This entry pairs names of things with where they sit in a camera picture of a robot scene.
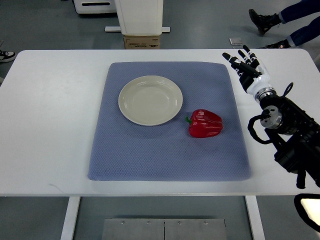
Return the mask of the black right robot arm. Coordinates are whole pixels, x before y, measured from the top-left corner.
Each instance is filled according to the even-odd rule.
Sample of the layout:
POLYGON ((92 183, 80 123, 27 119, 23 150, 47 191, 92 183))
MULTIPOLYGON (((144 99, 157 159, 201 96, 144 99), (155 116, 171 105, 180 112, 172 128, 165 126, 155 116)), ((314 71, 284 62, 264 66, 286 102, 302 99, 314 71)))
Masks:
POLYGON ((304 189, 306 175, 320 185, 320 125, 286 97, 292 87, 290 83, 282 96, 272 87, 255 93, 262 113, 252 117, 247 128, 257 142, 273 144, 274 160, 296 174, 297 188, 304 189))

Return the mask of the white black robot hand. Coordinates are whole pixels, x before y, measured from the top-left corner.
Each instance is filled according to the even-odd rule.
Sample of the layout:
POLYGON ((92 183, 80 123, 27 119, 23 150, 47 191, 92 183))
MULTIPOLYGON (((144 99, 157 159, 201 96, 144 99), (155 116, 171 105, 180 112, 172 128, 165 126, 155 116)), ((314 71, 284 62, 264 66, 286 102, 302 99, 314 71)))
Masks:
POLYGON ((243 90, 259 102, 264 92, 275 92, 275 90, 269 84, 270 75, 265 65, 246 45, 243 45, 243 50, 245 52, 241 49, 238 50, 238 54, 242 59, 231 56, 227 52, 224 52, 222 56, 236 71, 243 90))

